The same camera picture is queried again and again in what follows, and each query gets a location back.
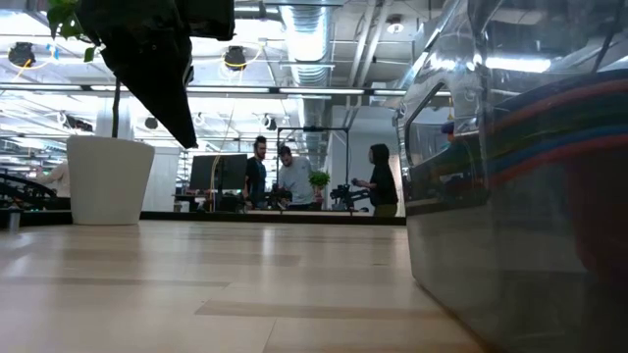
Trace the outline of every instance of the person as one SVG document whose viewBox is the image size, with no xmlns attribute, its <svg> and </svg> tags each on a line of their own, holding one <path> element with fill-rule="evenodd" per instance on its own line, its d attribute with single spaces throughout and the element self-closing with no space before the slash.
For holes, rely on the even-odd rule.
<svg viewBox="0 0 628 353">
<path fill-rule="evenodd" d="M 253 152 L 254 156 L 246 162 L 242 195 L 249 209 L 263 209 L 266 203 L 266 167 L 262 162 L 266 158 L 266 137 L 257 136 L 253 143 Z"/>
<path fill-rule="evenodd" d="M 282 146 L 279 156 L 284 165 L 279 170 L 279 188 L 292 193 L 292 201 L 288 209 L 292 211 L 307 211 L 314 203 L 314 189 L 310 184 L 312 165 L 302 156 L 292 157 L 292 152 L 287 146 Z"/>
<path fill-rule="evenodd" d="M 70 168 L 67 161 L 55 167 L 49 175 L 44 174 L 41 167 L 37 167 L 34 180 L 43 185 L 56 182 L 57 205 L 55 208 L 70 210 Z"/>
<path fill-rule="evenodd" d="M 374 217 L 394 217 L 397 202 L 393 172 L 389 165 L 391 152 L 385 144 L 376 144 L 369 150 L 369 161 L 375 166 L 371 181 L 354 179 L 353 184 L 370 190 L 371 204 L 375 207 Z"/>
</svg>

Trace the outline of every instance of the wooden floor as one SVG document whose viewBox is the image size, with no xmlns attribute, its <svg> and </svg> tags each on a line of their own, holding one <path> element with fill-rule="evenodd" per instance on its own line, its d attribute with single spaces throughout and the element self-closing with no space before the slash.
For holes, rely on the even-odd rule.
<svg viewBox="0 0 628 353">
<path fill-rule="evenodd" d="M 477 353 L 404 227 L 143 222 L 0 233 L 0 352 Z"/>
</svg>

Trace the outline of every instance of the green plant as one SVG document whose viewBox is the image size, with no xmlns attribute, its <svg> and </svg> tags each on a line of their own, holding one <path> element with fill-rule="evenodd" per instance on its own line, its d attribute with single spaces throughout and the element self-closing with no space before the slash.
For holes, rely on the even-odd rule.
<svg viewBox="0 0 628 353">
<path fill-rule="evenodd" d="M 80 41 L 90 43 L 91 41 L 84 35 L 79 19 L 77 18 L 76 9 L 79 0 L 48 0 L 48 26 L 50 27 L 50 35 L 53 39 L 60 34 L 68 39 L 74 37 Z M 85 49 L 83 60 L 86 63 L 94 60 L 96 46 L 93 45 Z"/>
<path fill-rule="evenodd" d="M 310 175 L 310 184 L 312 186 L 325 187 L 330 183 L 330 174 L 327 172 L 312 172 Z"/>
</svg>

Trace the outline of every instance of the dark hair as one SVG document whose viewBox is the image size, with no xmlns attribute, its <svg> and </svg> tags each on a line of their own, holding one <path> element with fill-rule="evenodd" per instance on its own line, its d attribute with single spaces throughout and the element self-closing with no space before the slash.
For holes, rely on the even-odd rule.
<svg viewBox="0 0 628 353">
<path fill-rule="evenodd" d="M 257 147 L 259 146 L 260 143 L 266 144 L 266 137 L 257 136 L 257 138 L 255 138 L 255 142 L 253 143 L 253 149 L 255 150 L 255 152 L 257 152 Z"/>
<path fill-rule="evenodd" d="M 287 147 L 287 146 L 285 146 L 285 145 L 282 145 L 282 147 L 280 147 L 280 149 L 279 149 L 279 155 L 280 155 L 281 157 L 284 157 L 285 155 L 291 155 L 291 154 L 292 154 L 292 151 L 290 151 L 290 148 L 289 148 L 289 147 Z"/>
<path fill-rule="evenodd" d="M 371 151 L 373 151 L 374 165 L 387 165 L 389 163 L 391 151 L 389 151 L 389 148 L 384 143 L 371 146 Z"/>
</svg>

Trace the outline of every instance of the ceiling duct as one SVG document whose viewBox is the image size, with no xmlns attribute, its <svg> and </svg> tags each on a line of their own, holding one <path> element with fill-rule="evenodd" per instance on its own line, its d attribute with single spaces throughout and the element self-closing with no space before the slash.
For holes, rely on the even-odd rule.
<svg viewBox="0 0 628 353">
<path fill-rule="evenodd" d="M 287 29 L 288 57 L 296 63 L 312 64 L 327 61 L 330 48 L 332 9 L 325 6 L 282 6 L 282 18 Z M 292 77 L 298 86 L 321 87 L 329 81 L 329 68 L 316 65 L 292 66 Z M 303 126 L 329 126 L 325 101 L 303 99 Z M 312 168 L 320 169 L 325 163 L 326 145 L 320 133 L 305 133 Z"/>
</svg>

